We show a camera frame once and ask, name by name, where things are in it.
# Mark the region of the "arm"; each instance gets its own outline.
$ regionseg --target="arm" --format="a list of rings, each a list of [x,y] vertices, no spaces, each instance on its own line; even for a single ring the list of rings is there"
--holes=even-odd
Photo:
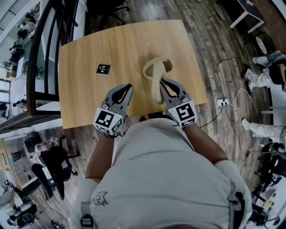
[[[228,160],[226,153],[197,124],[185,127],[185,134],[198,154],[208,159],[212,164]]]
[[[281,77],[282,77],[283,83],[285,84],[286,83],[286,80],[285,80],[286,66],[284,64],[280,64],[279,68],[280,68],[280,73],[281,73]]]
[[[113,147],[114,138],[108,138],[101,134],[89,160],[85,178],[92,179],[97,183],[102,180],[107,170],[111,167]]]

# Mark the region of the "black metal railing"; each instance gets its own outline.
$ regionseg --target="black metal railing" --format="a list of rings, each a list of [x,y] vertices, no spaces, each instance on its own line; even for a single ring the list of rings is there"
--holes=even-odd
[[[5,30],[9,22],[17,15],[17,13],[23,8],[29,0],[17,0],[9,8],[0,20],[0,34]]]
[[[73,27],[77,26],[75,22],[76,10],[79,0],[65,0],[62,4],[61,0],[49,0],[35,30],[32,45],[29,54],[28,69],[27,69],[27,111],[16,115],[12,119],[0,124],[0,133],[9,132],[19,128],[30,127],[35,124],[43,123],[61,117],[60,111],[51,110],[37,110],[36,101],[59,101],[58,89],[58,59],[59,59],[59,46],[73,40]],[[37,59],[38,51],[41,43],[41,36],[51,10],[55,10],[54,18],[52,20],[50,33],[47,40],[45,68],[44,68],[44,92],[35,91],[35,80],[37,75]],[[58,24],[58,37],[55,49],[55,94],[49,93],[48,85],[48,68],[50,57],[51,38],[56,21]]]

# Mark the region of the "logo on shirt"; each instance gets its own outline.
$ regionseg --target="logo on shirt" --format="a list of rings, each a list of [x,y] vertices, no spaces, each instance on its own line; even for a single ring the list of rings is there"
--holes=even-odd
[[[93,198],[90,202],[90,204],[94,203],[95,205],[102,205],[103,207],[105,207],[105,205],[108,205],[108,202],[105,199],[105,195],[107,194],[106,191],[100,191],[97,194],[96,198]]]

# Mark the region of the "white sneaker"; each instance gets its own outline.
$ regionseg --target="white sneaker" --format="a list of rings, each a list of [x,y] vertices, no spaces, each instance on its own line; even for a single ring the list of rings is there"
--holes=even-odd
[[[243,119],[243,120],[241,121],[241,124],[242,124],[242,126],[243,126],[243,128],[244,128],[245,130],[248,130],[248,127],[249,127],[249,125],[250,125],[250,122],[249,122],[249,121],[247,121],[246,119]]]

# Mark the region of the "person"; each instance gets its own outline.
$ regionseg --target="person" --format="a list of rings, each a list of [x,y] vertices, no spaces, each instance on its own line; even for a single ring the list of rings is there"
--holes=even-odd
[[[183,130],[176,124],[156,118],[116,140],[102,134],[79,185],[70,228],[83,228],[89,212],[97,229],[242,229],[252,200],[238,168],[197,124]],[[234,209],[240,212],[236,227],[230,223]]]
[[[252,131],[252,137],[273,138],[274,141],[279,139],[279,141],[283,140],[284,142],[283,132],[285,131],[285,126],[251,123],[246,119],[243,119],[241,124],[246,131]]]
[[[270,87],[272,85],[281,85],[282,90],[286,92],[286,55],[279,50],[268,56],[259,56],[252,58],[253,63],[260,65],[264,69],[260,75],[257,75],[250,68],[243,72],[243,78],[249,81],[245,82],[248,94],[252,94],[254,87]]]

